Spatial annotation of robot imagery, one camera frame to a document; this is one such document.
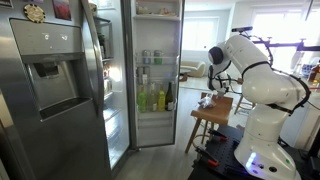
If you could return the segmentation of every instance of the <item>green bottle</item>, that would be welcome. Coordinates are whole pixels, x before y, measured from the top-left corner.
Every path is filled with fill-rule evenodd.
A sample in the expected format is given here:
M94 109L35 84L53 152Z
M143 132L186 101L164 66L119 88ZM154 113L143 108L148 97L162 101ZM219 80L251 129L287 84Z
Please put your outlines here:
M163 91L163 85L160 85L159 97L158 97L158 111L164 111L166 104L166 95Z
M138 93L138 109L141 113L147 111L147 96L144 92L143 85L140 85L140 91Z

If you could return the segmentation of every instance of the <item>chair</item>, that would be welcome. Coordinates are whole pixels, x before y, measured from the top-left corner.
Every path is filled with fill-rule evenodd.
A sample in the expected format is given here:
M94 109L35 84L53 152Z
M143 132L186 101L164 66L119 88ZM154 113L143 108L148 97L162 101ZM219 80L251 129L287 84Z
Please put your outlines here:
M206 63L203 61L181 61L180 68L190 70L189 76L203 77Z
M201 98L204 98L206 95L207 93L201 93ZM190 146L196 136L202 136L201 143L203 143L204 136L206 136L208 122L211 122L211 128L213 128L215 123L220 125L228 125L229 113L231 111L233 99L229 97L216 99L216 97L217 96L212 97L216 103L213 108L198 107L197 109L192 110L191 116L197 118L197 120L191 133L185 153L188 153ZM201 135L196 135L202 120L206 121L204 131Z

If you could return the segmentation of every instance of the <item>ceiling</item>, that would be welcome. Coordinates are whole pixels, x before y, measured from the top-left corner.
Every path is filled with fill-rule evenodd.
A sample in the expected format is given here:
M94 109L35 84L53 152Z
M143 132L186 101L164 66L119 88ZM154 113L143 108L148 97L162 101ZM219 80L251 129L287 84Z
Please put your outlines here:
M222 9L231 9L234 3L239 1L251 1L259 2L266 0L185 0L185 11L205 11L205 10L222 10ZM311 0L292 0L306 2Z

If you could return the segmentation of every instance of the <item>jar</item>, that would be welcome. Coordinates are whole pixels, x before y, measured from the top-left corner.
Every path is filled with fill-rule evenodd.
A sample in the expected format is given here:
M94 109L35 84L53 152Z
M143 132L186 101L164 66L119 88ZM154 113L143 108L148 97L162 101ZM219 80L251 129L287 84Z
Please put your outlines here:
M162 55L163 55L163 52L161 50L154 51L154 63L155 64L162 64Z
M142 51L142 56L143 56L143 64L151 63L151 52L149 50Z

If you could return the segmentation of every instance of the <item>bottle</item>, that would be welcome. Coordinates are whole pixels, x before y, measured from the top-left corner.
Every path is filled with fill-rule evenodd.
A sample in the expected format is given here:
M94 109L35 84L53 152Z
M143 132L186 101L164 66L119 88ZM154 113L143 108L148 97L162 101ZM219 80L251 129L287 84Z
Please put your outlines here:
M138 109L141 113L147 111L147 96L144 92L143 85L140 85L140 91L138 93Z
M311 69L310 75L308 77L308 82L319 82L320 81L320 61L319 63Z
M139 84L143 84L142 75L143 75L143 67L137 67L137 77L138 77Z
M159 90L159 97L158 97L158 111L164 111L165 110L165 103L166 103L166 95L163 91L163 85L160 85Z
M173 95L172 95L172 90L171 90L171 82L169 82L169 87L168 91L166 94L166 110L167 111L172 111L173 110Z
M150 88L150 99L149 99L149 107L150 111L157 111L158 109L158 104L157 104L157 95L155 91L155 83L151 83L151 88Z
M149 83L149 80L150 80L150 67L147 67L147 66L143 67L143 74L145 74L147 76L146 83Z

